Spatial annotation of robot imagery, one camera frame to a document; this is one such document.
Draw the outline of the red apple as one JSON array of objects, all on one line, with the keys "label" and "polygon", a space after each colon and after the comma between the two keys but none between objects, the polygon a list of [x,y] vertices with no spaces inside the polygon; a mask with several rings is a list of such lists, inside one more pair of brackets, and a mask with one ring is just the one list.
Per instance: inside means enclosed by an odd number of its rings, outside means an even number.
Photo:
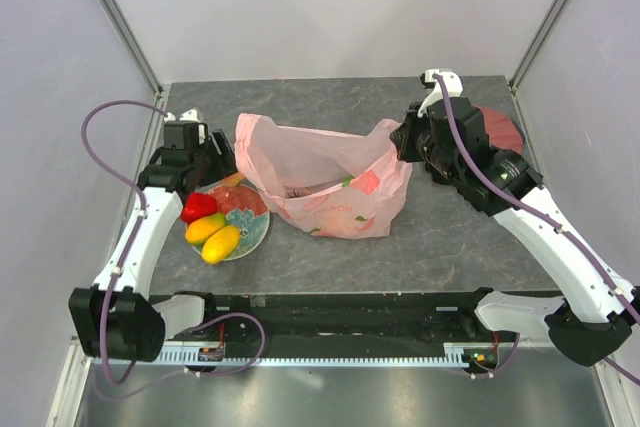
[{"label": "red apple", "polygon": [[207,194],[194,192],[187,197],[180,214],[180,220],[185,224],[191,224],[217,212],[218,204],[215,198]]}]

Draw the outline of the peach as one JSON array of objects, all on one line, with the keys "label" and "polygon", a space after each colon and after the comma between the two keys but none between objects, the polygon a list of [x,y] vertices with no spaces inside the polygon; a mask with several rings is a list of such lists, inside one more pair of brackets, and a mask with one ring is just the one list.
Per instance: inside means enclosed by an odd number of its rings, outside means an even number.
[{"label": "peach", "polygon": [[236,172],[220,181],[220,185],[224,187],[236,187],[245,179],[244,175]]}]

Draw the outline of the pink plastic bag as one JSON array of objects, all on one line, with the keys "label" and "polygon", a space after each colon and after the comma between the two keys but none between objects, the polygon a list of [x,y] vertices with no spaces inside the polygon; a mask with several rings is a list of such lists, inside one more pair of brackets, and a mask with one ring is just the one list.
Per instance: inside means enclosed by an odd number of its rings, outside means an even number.
[{"label": "pink plastic bag", "polygon": [[412,173],[390,140],[398,122],[366,135],[282,126],[241,114],[235,129],[238,171],[268,209],[312,236],[385,237],[403,209]]}]

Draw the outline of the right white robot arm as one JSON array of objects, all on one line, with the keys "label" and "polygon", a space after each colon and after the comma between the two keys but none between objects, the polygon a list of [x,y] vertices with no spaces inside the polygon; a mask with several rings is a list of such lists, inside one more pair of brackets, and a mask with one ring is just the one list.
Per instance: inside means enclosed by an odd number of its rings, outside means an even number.
[{"label": "right white robot arm", "polygon": [[494,219],[531,253],[560,290],[556,297],[475,291],[475,304],[458,315],[467,339],[510,331],[550,341],[571,361],[590,367],[618,350],[632,334],[631,308],[639,292],[600,260],[561,218],[541,175],[518,148],[494,145],[483,111],[466,98],[451,100],[465,147],[458,148],[445,104],[412,103],[390,139],[398,158],[424,164],[433,180],[452,186],[473,208]]}]

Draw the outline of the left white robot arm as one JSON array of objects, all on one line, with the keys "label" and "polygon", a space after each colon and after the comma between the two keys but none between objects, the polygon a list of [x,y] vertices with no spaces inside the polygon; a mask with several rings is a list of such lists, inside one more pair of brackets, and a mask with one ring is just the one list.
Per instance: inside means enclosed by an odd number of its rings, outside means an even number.
[{"label": "left white robot arm", "polygon": [[165,341],[188,331],[208,340],[219,316],[207,297],[179,292],[152,303],[150,285],[166,238],[187,198],[236,173],[233,149],[221,130],[196,121],[169,121],[163,144],[139,174],[136,201],[116,248],[89,288],[76,288],[69,310],[86,355],[152,362]]}]

